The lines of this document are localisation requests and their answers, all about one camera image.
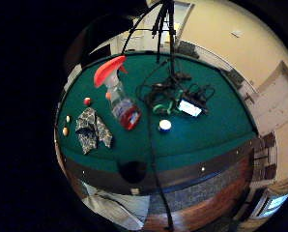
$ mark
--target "green felt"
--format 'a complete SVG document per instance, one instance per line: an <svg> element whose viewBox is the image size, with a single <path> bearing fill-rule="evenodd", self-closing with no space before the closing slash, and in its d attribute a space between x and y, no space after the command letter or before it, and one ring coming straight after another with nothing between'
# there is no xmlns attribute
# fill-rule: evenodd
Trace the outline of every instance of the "green felt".
<svg viewBox="0 0 288 232"><path fill-rule="evenodd" d="M161 61L167 59L161 55ZM194 60L177 58L178 66L184 73L192 76L192 82L200 86L211 84L216 92L208 101L210 109L208 116L198 118L181 117L178 115L152 117L150 129L153 131L153 145L157 155L158 170L179 168L185 165L209 160L234 149L255 136L254 126L245 110L245 105L219 71L198 63ZM85 69L74 82L62 102L58 117L58 136L63 154L70 159L93 169L108 172L117 172L116 160L126 162L130 160L150 160L150 149L147 128L147 110L143 102L135 97L135 88L153 70L156 64L156 55L142 54L127 55L125 68L128 74L122 73L121 80L126 93L136 100L142 111L142 117L134 130L124 130L111 114L109 103L104 97L106 88L96 89L93 85L93 76L97 68L104 61L97 62ZM149 79L148 83L156 83L167 77L167 66L160 68ZM82 154L81 146L75 134L76 118L85 109L84 98L92 99L99 116L113 133L112 149L102 143L97 150L87 156ZM62 134L66 116L72 116L69 125L70 134ZM158 131L158 122L168 119L172 129L168 133Z"/></svg>

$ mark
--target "spray bottle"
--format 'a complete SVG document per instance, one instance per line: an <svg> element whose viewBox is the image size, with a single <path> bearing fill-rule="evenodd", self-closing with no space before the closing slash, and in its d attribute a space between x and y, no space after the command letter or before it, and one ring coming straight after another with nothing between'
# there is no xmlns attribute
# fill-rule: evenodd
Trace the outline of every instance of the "spray bottle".
<svg viewBox="0 0 288 232"><path fill-rule="evenodd" d="M126 130L132 130L138 123L141 112L135 103L127 97L123 83L117 76L117 71L127 73L123 64L126 56L115 57L101 65L94 76L95 87L104 84L107 88L105 97L109 100L114 117Z"/></svg>

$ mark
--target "red cap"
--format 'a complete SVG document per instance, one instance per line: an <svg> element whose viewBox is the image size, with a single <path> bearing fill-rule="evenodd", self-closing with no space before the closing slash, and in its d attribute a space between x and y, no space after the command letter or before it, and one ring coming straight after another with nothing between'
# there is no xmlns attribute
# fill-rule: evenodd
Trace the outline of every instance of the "red cap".
<svg viewBox="0 0 288 232"><path fill-rule="evenodd" d="M123 67L123 64L125 61L126 61L126 56L122 55L122 56L115 57L115 58L107 61L103 65L101 65L97 69L95 76L94 76L95 86L97 88L102 86L102 84L107 79L107 77L115 70L119 69L123 73L127 73L127 71Z"/></svg>

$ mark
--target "electronic device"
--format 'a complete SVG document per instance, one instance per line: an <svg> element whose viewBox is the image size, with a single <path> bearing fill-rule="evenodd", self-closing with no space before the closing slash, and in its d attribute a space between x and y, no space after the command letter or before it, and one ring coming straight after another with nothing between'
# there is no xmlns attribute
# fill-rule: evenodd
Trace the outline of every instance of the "electronic device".
<svg viewBox="0 0 288 232"><path fill-rule="evenodd" d="M178 109L193 117L197 117L201 112L208 113L208 109L205 104L201 103L201 101L198 101L192 96L189 96L188 94L182 94L182 97L178 103Z"/></svg>

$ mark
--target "cue ball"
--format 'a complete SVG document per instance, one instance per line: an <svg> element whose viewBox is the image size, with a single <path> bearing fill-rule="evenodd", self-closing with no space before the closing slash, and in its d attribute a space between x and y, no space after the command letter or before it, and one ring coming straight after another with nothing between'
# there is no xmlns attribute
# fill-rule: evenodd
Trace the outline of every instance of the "cue ball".
<svg viewBox="0 0 288 232"><path fill-rule="evenodd" d="M159 122L158 130L162 132L166 132L166 131L170 131L171 127L172 127L171 122L163 119Z"/></svg>
<svg viewBox="0 0 288 232"><path fill-rule="evenodd" d="M63 135L68 136L69 130L68 128L63 128Z"/></svg>
<svg viewBox="0 0 288 232"><path fill-rule="evenodd" d="M84 104L89 106L90 104L92 103L91 99L90 98L85 98L84 99Z"/></svg>
<svg viewBox="0 0 288 232"><path fill-rule="evenodd" d="M70 117L69 115L67 115L67 117L66 117L66 122L69 123L70 120L71 120L71 117Z"/></svg>

